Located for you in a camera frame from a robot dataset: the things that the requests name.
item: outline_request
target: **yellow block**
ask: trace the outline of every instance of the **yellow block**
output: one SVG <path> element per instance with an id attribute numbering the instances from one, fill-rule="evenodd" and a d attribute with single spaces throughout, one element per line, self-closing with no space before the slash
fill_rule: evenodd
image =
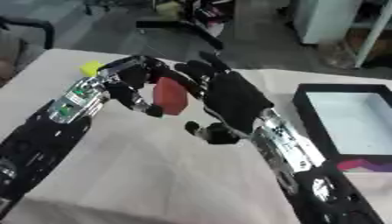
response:
<path id="1" fill-rule="evenodd" d="M 84 64 L 83 66 L 80 67 L 80 71 L 86 75 L 87 77 L 95 77 L 97 70 L 103 67 L 103 64 L 100 63 L 99 61 L 92 60 L 89 61 L 88 63 Z"/>

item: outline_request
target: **black box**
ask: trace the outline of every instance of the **black box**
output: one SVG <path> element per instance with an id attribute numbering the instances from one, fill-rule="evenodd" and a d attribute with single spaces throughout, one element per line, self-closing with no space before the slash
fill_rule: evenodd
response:
<path id="1" fill-rule="evenodd" d="M 301 84 L 293 102 L 326 158 L 392 172 L 392 93 L 386 86 Z"/>

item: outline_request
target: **office chair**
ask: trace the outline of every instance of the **office chair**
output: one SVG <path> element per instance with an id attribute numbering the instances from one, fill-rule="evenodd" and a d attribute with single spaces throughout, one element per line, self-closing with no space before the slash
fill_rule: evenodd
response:
<path id="1" fill-rule="evenodd" d="M 233 0 L 175 0 L 182 8 L 179 20 L 136 21 L 136 28 L 174 28 L 192 32 L 204 39 L 216 51 L 224 48 L 223 43 L 206 29 L 211 23 L 224 23 L 234 15 Z"/>
<path id="2" fill-rule="evenodd" d="M 42 29 L 45 32 L 44 48 L 52 49 L 54 44 L 54 27 L 48 21 L 42 21 L 26 17 L 4 17 L 0 16 L 0 29 L 9 30 L 9 25 L 27 26 Z"/>
<path id="3" fill-rule="evenodd" d="M 45 43 L 35 45 L 14 35 L 12 25 L 42 29 Z M 32 63 L 45 49 L 53 48 L 54 27 L 47 21 L 0 16 L 0 88 Z"/>

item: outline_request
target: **table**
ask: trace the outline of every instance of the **table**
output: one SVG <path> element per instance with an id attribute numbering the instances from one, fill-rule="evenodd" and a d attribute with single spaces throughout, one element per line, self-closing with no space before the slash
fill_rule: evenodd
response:
<path id="1" fill-rule="evenodd" d="M 66 91 L 81 77 L 78 67 L 83 63 L 121 57 L 60 49 L 46 52 L 0 89 L 0 137 Z M 304 130 L 291 105 L 298 83 L 382 83 L 392 88 L 392 80 L 280 70 L 240 72 L 300 132 Z M 151 99 L 151 87 L 141 92 Z M 109 102 L 82 141 L 5 223 L 298 223 L 272 171 L 250 143 L 207 145 L 183 131 L 189 120 L 213 121 L 191 97 L 181 116 L 164 119 Z M 382 204 L 386 197 L 392 199 L 392 187 L 387 187 L 392 186 L 392 176 L 356 173 L 350 179 L 386 223 L 392 221 L 392 208 Z"/>

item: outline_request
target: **black chair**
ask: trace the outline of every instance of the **black chair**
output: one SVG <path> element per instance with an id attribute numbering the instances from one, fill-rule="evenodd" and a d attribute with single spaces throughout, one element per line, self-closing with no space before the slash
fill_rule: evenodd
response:
<path id="1" fill-rule="evenodd" d="M 194 9 L 193 6 L 197 1 L 199 1 L 200 7 Z M 210 10 L 212 8 L 220 9 L 218 4 L 222 2 L 221 0 L 176 0 L 176 2 L 178 2 L 183 9 L 183 12 L 180 14 L 180 20 L 136 21 L 136 28 L 173 28 L 187 30 L 199 36 L 201 39 L 204 39 L 215 50 L 223 50 L 223 43 L 211 35 L 203 26 L 206 26 L 212 22 L 224 23 L 231 19 L 234 13 L 230 11 L 234 10 L 234 1 L 223 1 L 226 7 L 222 7 L 223 10 L 220 11 L 222 12 L 221 14 L 216 14 Z"/>
<path id="2" fill-rule="evenodd" d="M 45 32 L 44 48 L 52 49 L 54 44 L 54 27 L 47 21 L 25 17 L 4 17 L 0 16 L 0 29 L 9 30 L 9 25 L 21 25 L 42 29 Z"/>

